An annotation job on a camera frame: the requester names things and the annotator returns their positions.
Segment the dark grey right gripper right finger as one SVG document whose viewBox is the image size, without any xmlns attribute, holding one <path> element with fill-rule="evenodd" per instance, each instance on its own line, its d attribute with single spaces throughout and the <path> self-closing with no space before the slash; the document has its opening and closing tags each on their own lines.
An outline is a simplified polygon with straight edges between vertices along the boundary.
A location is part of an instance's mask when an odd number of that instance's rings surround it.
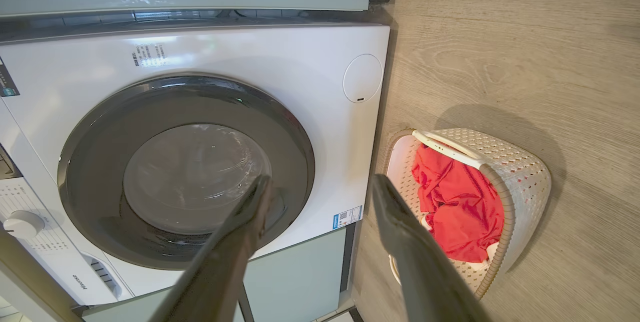
<svg viewBox="0 0 640 322">
<path fill-rule="evenodd" d="M 371 192 L 382 244 L 397 264 L 409 322 L 492 322 L 389 178 L 375 174 Z"/>
</svg>

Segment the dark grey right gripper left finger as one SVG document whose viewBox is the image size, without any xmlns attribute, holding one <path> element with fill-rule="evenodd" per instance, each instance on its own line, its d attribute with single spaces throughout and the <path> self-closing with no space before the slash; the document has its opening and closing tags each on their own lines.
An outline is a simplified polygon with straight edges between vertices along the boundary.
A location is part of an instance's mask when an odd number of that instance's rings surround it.
<svg viewBox="0 0 640 322">
<path fill-rule="evenodd" d="M 233 322 L 247 263 L 265 234 L 273 191 L 269 175 L 254 180 L 149 322 Z"/>
</svg>

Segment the white woven laundry basket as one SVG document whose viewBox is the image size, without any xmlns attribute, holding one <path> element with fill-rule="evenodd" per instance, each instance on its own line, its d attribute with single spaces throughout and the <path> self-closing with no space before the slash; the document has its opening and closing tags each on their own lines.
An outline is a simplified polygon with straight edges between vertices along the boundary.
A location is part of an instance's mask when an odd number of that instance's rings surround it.
<svg viewBox="0 0 640 322">
<path fill-rule="evenodd" d="M 420 145 L 482 172 L 502 201 L 505 223 L 499 242 L 488 249 L 490 259 L 470 263 L 448 258 L 475 297 L 482 298 L 495 278 L 514 265 L 537 228 L 551 191 L 549 170 L 528 151 L 471 129 L 399 132 L 386 153 L 386 175 L 427 231 L 426 215 L 420 210 L 418 184 L 412 175 Z"/>
</svg>

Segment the red garment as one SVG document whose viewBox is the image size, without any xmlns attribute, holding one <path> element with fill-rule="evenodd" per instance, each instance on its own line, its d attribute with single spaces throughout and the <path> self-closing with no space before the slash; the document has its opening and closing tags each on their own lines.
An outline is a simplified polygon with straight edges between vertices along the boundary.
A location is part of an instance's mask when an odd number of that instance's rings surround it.
<svg viewBox="0 0 640 322">
<path fill-rule="evenodd" d="M 426 145 L 418 146 L 411 173 L 428 230 L 446 256 L 487 262 L 505 225 L 502 201 L 487 177 Z"/>
</svg>

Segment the pale green cabinet door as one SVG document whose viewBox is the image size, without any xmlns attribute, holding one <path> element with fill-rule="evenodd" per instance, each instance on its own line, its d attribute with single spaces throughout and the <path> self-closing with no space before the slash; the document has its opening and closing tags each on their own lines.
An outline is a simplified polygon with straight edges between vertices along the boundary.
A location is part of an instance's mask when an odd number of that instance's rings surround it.
<svg viewBox="0 0 640 322">
<path fill-rule="evenodd" d="M 347 290 L 354 231 L 345 227 L 253 259 L 233 322 L 316 322 Z"/>
</svg>

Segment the blue energy label sticker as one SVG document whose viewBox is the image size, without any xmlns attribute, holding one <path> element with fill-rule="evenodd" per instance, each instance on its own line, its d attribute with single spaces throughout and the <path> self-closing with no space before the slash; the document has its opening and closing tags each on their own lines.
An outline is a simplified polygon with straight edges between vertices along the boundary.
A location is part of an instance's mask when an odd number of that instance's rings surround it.
<svg viewBox="0 0 640 322">
<path fill-rule="evenodd" d="M 358 222 L 362 218 L 362 208 L 363 206 L 357 206 L 347 211 L 343 211 L 341 213 L 337 213 L 333 217 L 333 225 L 332 230 L 336 230 L 342 228 L 344 226 L 350 225 L 354 222 Z"/>
</svg>

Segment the round grey washing machine door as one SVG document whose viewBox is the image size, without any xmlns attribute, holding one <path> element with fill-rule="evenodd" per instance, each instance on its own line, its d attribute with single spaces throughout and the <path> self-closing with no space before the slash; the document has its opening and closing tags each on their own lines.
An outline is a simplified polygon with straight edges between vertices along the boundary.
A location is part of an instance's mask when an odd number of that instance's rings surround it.
<svg viewBox="0 0 640 322">
<path fill-rule="evenodd" d="M 184 270 L 260 175 L 272 205 L 259 246 L 300 215 L 313 189 L 313 145 L 292 112 L 260 89 L 206 74 L 151 78 L 91 110 L 57 168 L 67 217 L 110 256 Z"/>
</svg>

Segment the white front-load washing machine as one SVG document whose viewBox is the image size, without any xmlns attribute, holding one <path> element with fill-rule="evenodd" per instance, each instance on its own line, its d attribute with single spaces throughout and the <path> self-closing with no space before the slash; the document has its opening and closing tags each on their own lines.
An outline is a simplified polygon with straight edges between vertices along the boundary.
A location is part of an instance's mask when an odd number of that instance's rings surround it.
<svg viewBox="0 0 640 322">
<path fill-rule="evenodd" d="M 390 28 L 68 27 L 0 37 L 0 228 L 78 304 L 171 287 L 254 179 L 254 257 L 362 219 Z"/>
</svg>

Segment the round white filter cover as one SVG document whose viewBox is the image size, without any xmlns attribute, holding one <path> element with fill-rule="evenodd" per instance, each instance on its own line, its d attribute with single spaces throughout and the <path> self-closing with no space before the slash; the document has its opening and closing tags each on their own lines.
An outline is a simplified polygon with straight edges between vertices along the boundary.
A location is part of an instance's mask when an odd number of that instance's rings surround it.
<svg viewBox="0 0 640 322">
<path fill-rule="evenodd" d="M 343 93 L 353 103 L 370 100 L 380 88 L 383 69 L 377 57 L 363 54 L 354 58 L 343 74 Z"/>
</svg>

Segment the white washing machine control knob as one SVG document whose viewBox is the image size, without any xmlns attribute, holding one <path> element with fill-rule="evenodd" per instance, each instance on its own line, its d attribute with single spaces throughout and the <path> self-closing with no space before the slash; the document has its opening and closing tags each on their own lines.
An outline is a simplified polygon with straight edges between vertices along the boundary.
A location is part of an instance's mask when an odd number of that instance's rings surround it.
<svg viewBox="0 0 640 322">
<path fill-rule="evenodd" d="M 25 240 L 35 238 L 46 226 L 39 215 L 23 210 L 12 212 L 2 225 L 10 235 Z"/>
</svg>

